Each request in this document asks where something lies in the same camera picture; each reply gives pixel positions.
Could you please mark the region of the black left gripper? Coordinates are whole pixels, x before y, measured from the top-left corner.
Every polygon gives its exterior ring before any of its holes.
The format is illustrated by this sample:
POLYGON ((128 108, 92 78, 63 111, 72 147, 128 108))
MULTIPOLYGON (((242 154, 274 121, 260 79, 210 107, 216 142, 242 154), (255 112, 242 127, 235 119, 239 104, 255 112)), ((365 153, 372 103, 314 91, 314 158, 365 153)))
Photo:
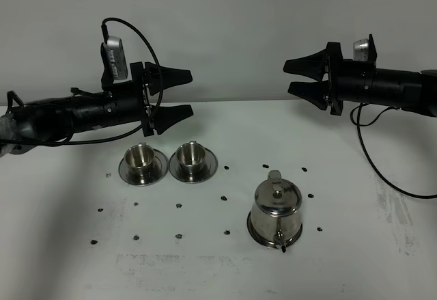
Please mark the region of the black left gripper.
POLYGON ((159 67, 151 62, 130 64, 141 130, 145 137, 162 135, 175 124, 193 116, 190 105, 160 107, 160 96, 155 106, 150 103, 149 97, 160 92, 160 71, 164 90, 191 82, 190 70, 159 67))

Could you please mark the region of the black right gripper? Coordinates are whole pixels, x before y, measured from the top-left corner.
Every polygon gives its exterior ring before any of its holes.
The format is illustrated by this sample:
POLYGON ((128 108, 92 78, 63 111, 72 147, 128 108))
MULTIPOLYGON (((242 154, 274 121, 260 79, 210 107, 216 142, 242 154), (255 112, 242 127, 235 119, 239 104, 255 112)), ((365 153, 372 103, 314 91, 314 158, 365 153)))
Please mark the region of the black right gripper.
POLYGON ((341 115, 343 101, 338 99, 337 91, 342 61, 341 45, 338 42, 328 42, 324 50, 315 54, 287 60, 283 67, 285 73, 317 81, 291 82, 288 93, 310 102, 322 111, 326 111, 329 106, 331 115, 341 115), (328 80, 322 81, 325 73, 328 80))

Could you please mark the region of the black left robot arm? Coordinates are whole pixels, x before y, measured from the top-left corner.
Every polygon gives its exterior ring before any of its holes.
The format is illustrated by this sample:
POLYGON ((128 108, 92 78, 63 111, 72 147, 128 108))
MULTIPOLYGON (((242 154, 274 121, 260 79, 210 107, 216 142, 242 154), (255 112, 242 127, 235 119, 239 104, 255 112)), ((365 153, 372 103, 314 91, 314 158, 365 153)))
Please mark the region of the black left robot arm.
POLYGON ((136 62, 130 65, 132 79, 114 83, 105 70, 102 91, 72 88, 71 96, 24 103, 14 91, 7 93, 8 106, 1 116, 1 155, 24 154, 36 146, 74 145, 73 136, 131 122, 140 125, 146 137, 161 135, 168 128, 193 116, 190 105, 151 105, 151 95, 192 82, 190 70, 158 67, 136 62))

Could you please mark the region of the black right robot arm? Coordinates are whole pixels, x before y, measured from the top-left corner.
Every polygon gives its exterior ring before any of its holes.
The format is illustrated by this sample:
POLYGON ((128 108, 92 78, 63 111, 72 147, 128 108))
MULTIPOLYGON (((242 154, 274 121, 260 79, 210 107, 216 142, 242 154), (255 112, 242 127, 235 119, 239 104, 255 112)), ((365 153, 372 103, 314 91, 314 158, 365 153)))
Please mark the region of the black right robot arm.
POLYGON ((313 79, 292 82, 288 92, 318 109, 341 115, 345 101, 395 107, 419 115, 436 116, 436 71, 410 72, 376 67, 372 36, 365 40, 367 59, 343 57, 338 42, 328 42, 315 54, 287 60, 283 71, 313 79))

